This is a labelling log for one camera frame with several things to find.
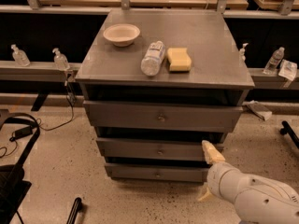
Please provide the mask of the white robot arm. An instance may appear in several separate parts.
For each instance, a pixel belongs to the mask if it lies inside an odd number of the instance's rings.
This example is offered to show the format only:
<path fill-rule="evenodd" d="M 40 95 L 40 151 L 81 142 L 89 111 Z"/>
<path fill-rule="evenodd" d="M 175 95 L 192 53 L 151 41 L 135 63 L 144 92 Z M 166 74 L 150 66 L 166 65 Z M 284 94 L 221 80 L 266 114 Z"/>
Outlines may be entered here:
<path fill-rule="evenodd" d="M 240 224 L 299 224 L 299 196 L 289 185 L 259 175 L 245 174 L 225 161 L 207 140 L 202 141 L 207 172 L 199 201 L 212 196 L 235 207 Z"/>

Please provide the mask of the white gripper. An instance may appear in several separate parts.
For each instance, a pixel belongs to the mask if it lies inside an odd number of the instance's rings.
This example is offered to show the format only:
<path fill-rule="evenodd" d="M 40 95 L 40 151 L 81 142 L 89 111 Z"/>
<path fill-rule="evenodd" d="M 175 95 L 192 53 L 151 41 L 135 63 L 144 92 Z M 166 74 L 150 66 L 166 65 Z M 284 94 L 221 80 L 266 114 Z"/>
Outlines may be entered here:
<path fill-rule="evenodd" d="M 209 141 L 203 140 L 202 148 L 206 163 L 213 165 L 207 173 L 208 187 L 202 187 L 198 201 L 208 201 L 215 195 L 234 203 L 236 196 L 249 185 L 249 176 L 227 162 L 220 162 L 225 161 L 224 156 Z"/>

